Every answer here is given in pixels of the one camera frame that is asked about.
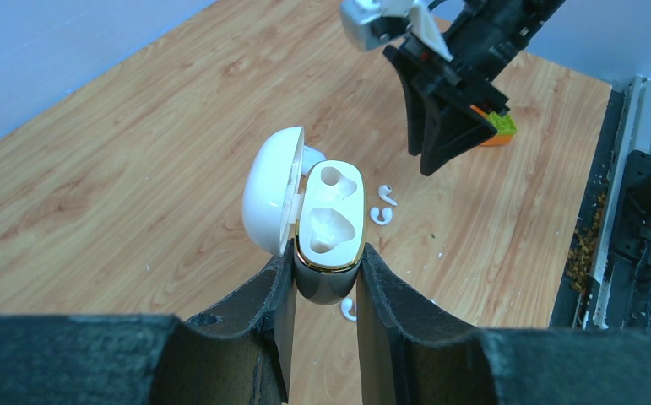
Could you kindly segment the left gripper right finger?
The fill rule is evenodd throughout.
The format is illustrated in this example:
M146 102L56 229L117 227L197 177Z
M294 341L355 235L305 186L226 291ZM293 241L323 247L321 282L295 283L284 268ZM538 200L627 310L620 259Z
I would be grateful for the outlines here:
M365 404L651 404L651 330L476 327L371 245L356 304Z

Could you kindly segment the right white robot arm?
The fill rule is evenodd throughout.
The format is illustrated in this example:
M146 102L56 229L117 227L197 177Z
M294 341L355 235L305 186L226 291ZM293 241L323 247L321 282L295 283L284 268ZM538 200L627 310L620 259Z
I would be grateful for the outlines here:
M486 115L503 116L509 108L493 80L560 6L559 1L467 1L446 31L434 31L453 54L450 61L415 34L384 48L403 86L408 151L420 156L422 175L494 137Z

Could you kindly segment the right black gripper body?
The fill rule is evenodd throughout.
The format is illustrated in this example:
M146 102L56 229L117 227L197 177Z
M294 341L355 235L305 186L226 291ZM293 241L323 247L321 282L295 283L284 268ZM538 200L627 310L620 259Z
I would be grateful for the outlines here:
M485 113L508 113L508 97L492 81L533 37L531 1L466 1L463 11L442 33L450 52L445 61L414 35L403 51L412 53L420 72L452 86L457 95Z

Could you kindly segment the white gold earbud case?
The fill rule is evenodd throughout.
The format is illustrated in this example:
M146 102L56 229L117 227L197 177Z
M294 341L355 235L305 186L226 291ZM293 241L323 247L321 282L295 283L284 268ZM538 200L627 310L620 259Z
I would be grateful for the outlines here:
M366 239L366 187L352 164L305 166L305 131L287 127L258 150L242 197L242 223L262 250L290 259L307 300L333 305L352 290Z

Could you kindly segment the white stem earbud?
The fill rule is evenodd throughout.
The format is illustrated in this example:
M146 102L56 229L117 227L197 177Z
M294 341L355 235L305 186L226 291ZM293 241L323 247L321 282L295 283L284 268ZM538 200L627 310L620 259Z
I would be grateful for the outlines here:
M377 195L380 197L381 200L383 200L385 203L396 207L398 203L391 198L390 194L392 193L393 189L389 185L381 185L377 189Z

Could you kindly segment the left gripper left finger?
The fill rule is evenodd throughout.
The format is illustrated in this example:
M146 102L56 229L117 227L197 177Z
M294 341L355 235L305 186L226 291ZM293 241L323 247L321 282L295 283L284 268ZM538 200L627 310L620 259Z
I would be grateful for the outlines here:
M289 399L294 246L187 320L0 315L0 404L281 404Z

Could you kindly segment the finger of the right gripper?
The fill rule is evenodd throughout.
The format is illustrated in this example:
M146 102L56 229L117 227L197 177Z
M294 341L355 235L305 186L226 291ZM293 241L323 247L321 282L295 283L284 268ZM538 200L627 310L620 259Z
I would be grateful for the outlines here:
M402 86L407 121L408 153L412 156L423 157L426 108L422 96L415 89L415 79L420 73L420 67L407 52L401 51L395 46L385 46L382 54L392 64Z
M419 73L411 80L411 96L411 153L420 157L424 176L496 135L491 122L448 84Z

